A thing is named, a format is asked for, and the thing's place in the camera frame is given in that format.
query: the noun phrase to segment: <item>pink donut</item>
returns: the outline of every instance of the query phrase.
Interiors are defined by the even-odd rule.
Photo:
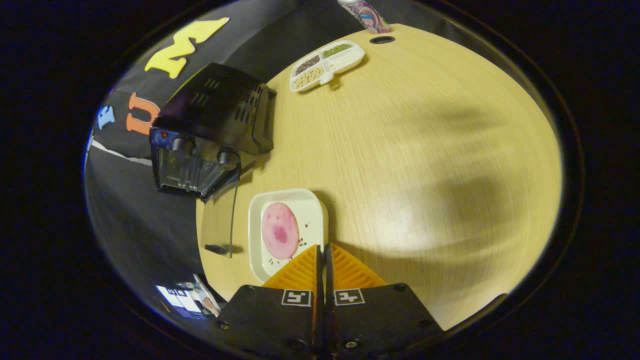
[[[298,249],[298,222],[281,202],[269,205],[262,216],[262,241],[276,259],[289,259]]]

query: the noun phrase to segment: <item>round table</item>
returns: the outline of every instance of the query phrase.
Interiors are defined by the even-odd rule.
[[[395,41],[359,31],[362,63],[305,93],[291,66],[268,85],[274,149],[241,180],[226,258],[206,251],[228,208],[196,202],[209,284],[230,300],[261,285],[249,266],[248,206],[308,188],[328,208],[329,241],[388,283],[406,282],[443,330],[509,293],[543,252],[561,200],[561,152],[532,97],[480,55],[419,29]]]

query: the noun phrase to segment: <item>toaster knob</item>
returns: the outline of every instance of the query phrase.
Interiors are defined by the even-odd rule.
[[[178,136],[171,142],[171,150],[181,152],[184,156],[190,156],[195,147],[196,143],[186,136]]]
[[[218,165],[220,165],[223,170],[235,169],[238,162],[240,162],[240,157],[231,150],[223,149],[218,153]]]

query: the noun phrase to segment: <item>white plate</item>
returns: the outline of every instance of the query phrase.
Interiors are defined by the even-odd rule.
[[[260,193],[249,204],[249,265],[256,279],[265,283],[273,274],[283,268],[289,259],[276,259],[262,241],[262,216],[269,205],[281,202],[291,209],[298,223],[301,241],[292,258],[312,245],[320,245],[324,251],[327,243],[327,210],[324,204],[308,189],[288,189],[277,192]]]
[[[351,45],[351,47],[349,49],[342,50],[337,54],[331,55],[328,58],[325,58],[322,55],[324,51],[329,50],[341,44],[349,44]],[[313,64],[313,66],[309,67],[308,69],[305,69],[303,72],[296,75],[296,69],[298,69],[298,67],[302,65],[302,63],[313,58],[314,56],[320,57],[320,60],[316,64]],[[324,85],[333,79],[333,74],[340,74],[341,72],[345,72],[353,68],[354,66],[358,65],[362,61],[363,57],[364,57],[364,49],[362,49],[360,46],[358,46],[358,44],[354,43],[353,41],[341,40],[341,41],[336,41],[332,44],[329,44],[318,51],[314,51],[313,53],[310,53],[309,55],[305,56],[302,60],[298,61],[295,64],[295,66],[291,69],[291,77],[289,79],[289,89],[291,89],[291,91],[293,92],[299,92],[299,91],[309,90],[311,88],[316,87],[317,85]],[[310,69],[315,69],[320,66],[323,67],[324,73],[320,75],[319,78],[309,82],[308,84],[306,84],[301,88],[295,88],[294,83],[300,76],[307,73]]]

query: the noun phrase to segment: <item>green lentil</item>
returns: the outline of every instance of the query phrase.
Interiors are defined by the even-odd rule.
[[[337,53],[339,53],[339,52],[341,52],[343,50],[349,49],[350,47],[351,47],[351,45],[349,45],[349,44],[340,44],[338,46],[332,47],[329,50],[323,51],[322,56],[324,56],[324,58],[326,59],[329,56],[335,55],[335,54],[337,54]]]

